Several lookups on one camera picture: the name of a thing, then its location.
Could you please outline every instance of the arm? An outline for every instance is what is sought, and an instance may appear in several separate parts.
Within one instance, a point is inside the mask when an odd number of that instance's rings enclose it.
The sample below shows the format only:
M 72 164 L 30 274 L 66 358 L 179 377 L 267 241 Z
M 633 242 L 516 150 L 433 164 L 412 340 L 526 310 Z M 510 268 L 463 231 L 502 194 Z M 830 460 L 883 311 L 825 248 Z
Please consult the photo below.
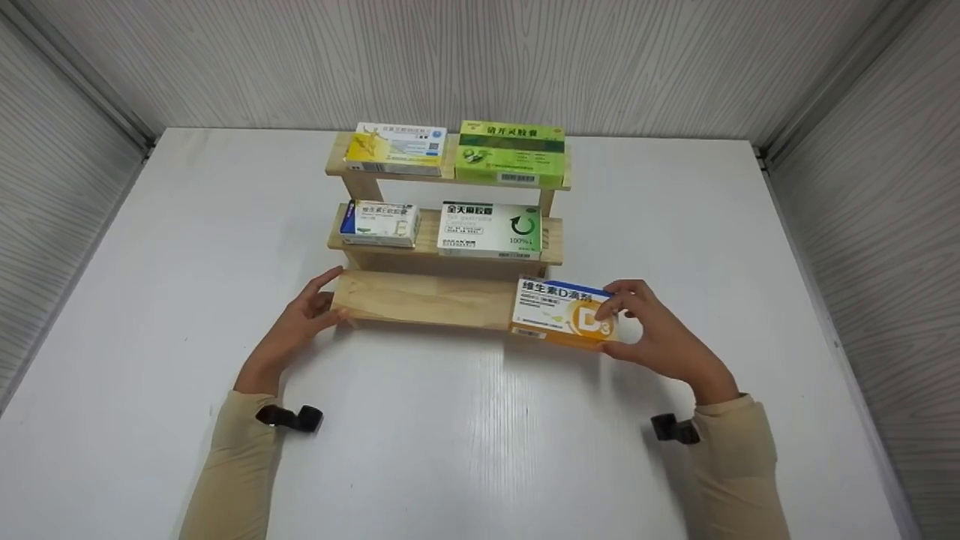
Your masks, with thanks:
M 187 506 L 180 540 L 261 539 L 267 535 L 276 429 L 255 418 L 277 405 L 280 377 L 318 332 L 344 320 L 320 288 L 343 272 L 333 268 L 307 284 L 251 353 L 217 416 L 204 469 Z
M 727 366 L 643 280 L 613 282 L 597 318 L 625 311 L 643 326 L 637 343 L 605 342 L 604 353 L 690 385 L 700 442 L 689 447 L 717 540 L 790 537 L 777 493 L 777 450 L 763 405 L 741 394 Z

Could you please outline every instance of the beige sleeve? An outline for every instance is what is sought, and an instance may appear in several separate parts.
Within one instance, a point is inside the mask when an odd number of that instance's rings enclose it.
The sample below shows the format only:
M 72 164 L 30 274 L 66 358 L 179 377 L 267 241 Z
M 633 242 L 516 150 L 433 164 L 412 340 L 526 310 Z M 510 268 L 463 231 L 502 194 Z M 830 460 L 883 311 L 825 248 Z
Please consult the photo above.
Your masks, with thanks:
M 748 395 L 698 406 L 688 448 L 714 540 L 781 540 L 790 533 L 777 493 L 777 449 L 763 405 Z
M 180 540 L 260 540 L 267 535 L 276 429 L 255 418 L 265 394 L 230 391 L 213 428 L 210 454 L 183 519 Z

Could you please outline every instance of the orange medicine box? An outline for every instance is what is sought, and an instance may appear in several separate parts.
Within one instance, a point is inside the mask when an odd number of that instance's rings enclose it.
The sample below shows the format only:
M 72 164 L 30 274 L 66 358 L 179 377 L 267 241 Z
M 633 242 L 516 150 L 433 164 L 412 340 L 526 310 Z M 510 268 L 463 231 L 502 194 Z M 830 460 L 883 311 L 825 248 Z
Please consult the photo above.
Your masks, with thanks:
M 604 321 L 594 318 L 610 297 L 600 289 L 521 276 L 516 283 L 510 332 L 593 349 L 601 341 L 616 339 L 616 314 Z

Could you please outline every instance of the d3 logo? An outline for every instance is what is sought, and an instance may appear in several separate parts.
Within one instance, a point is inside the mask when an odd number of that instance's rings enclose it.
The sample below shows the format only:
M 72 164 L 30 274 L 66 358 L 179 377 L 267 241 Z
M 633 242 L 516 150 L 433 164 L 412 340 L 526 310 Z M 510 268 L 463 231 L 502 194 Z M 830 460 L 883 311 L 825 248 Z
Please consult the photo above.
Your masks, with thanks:
M 592 306 L 580 304 L 573 308 L 574 330 L 580 335 L 594 335 L 597 337 L 606 337 L 610 335 L 612 329 L 607 321 L 598 321 L 596 319 L 596 310 Z

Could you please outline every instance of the wooden shelf board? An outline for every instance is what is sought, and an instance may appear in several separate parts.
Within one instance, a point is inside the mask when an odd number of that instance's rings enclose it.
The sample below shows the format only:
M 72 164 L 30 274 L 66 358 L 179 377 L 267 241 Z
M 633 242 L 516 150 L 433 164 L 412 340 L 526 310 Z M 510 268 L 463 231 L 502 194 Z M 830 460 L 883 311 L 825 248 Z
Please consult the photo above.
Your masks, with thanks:
M 437 250 L 437 234 L 440 230 L 440 211 L 437 209 L 420 209 L 420 229 L 417 231 L 417 247 L 412 250 L 384 246 L 357 246 L 344 243 L 343 238 L 340 236 L 340 224 L 344 220 L 344 212 L 346 211 L 346 204 L 341 204 L 337 209 L 337 217 L 333 220 L 333 228 L 330 229 L 330 237 L 326 241 L 326 247 L 331 250 L 440 257 L 440 253 Z M 543 252 L 540 260 L 531 260 L 529 258 L 484 258 L 483 260 L 523 262 L 526 264 L 539 263 L 548 266 L 559 266 L 564 263 L 564 220 L 556 217 L 543 218 Z
M 507 330 L 515 282 L 345 270 L 333 308 L 357 320 Z
M 490 187 L 520 187 L 528 189 L 542 189 L 550 191 L 569 191 L 573 185 L 570 177 L 570 148 L 566 147 L 566 171 L 564 173 L 564 183 L 560 187 L 543 187 L 540 185 L 523 184 L 481 184 L 454 178 L 453 163 L 456 159 L 457 142 L 459 135 L 447 135 L 446 145 L 444 147 L 444 163 L 441 166 L 443 174 L 441 176 L 421 176 L 411 174 L 393 174 L 393 173 L 371 173 L 364 171 L 354 171 L 347 168 L 344 163 L 344 155 L 347 153 L 347 147 L 350 145 L 350 138 L 353 132 L 339 132 L 333 142 L 333 148 L 330 150 L 330 156 L 326 160 L 326 174 L 329 176 L 350 176 L 359 179 L 371 180 L 405 180 L 412 182 L 435 182 L 440 184 L 466 184 L 466 185 L 488 185 Z

